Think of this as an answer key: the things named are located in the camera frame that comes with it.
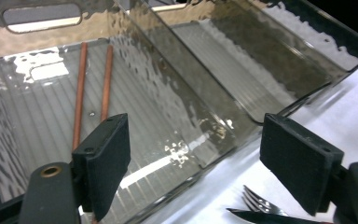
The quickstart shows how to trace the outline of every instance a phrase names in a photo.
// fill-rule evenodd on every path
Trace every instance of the knife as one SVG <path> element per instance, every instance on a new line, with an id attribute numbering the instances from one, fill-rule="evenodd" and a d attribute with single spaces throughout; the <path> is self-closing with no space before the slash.
<path id="1" fill-rule="evenodd" d="M 285 217 L 261 212 L 244 211 L 234 208 L 227 208 L 229 212 L 246 221 L 257 224 L 328 224 L 329 222 L 316 222 L 297 217 Z"/>

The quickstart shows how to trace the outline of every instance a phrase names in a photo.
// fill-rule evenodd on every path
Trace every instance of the fork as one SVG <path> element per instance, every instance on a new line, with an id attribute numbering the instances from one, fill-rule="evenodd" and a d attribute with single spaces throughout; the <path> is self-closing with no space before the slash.
<path id="1" fill-rule="evenodd" d="M 250 210 L 254 212 L 269 213 L 269 214 L 281 215 L 286 217 L 289 216 L 280 207 L 258 196 L 256 193 L 254 193 L 251 189 L 249 189 L 245 185 L 243 186 L 243 188 L 244 188 L 244 192 L 243 192 L 242 199 Z"/>

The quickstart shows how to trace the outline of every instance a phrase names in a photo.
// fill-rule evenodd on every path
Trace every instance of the metal fork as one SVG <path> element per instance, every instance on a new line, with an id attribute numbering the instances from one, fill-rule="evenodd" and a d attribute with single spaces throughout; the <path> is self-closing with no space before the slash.
<path id="1" fill-rule="evenodd" d="M 243 192 L 242 199 L 250 210 L 254 212 L 270 213 L 270 214 L 281 215 L 286 217 L 289 216 L 280 207 L 258 196 L 256 193 L 254 193 L 251 189 L 249 189 L 245 185 L 243 186 L 243 188 L 244 188 L 244 192 Z"/>

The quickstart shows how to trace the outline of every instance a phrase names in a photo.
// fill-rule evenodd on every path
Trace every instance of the white surface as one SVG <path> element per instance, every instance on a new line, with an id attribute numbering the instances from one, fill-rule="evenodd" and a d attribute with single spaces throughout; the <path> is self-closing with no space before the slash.
<path id="1" fill-rule="evenodd" d="M 358 161 L 358 70 L 336 87 L 328 99 L 300 108 L 292 119 L 345 152 L 345 167 Z M 245 223 L 227 207 L 247 210 L 241 199 L 245 184 L 279 205 L 292 217 L 332 221 L 335 206 L 327 214 L 309 216 L 288 190 L 258 159 L 258 150 L 246 150 L 220 162 L 201 181 L 159 210 L 145 223 Z"/>

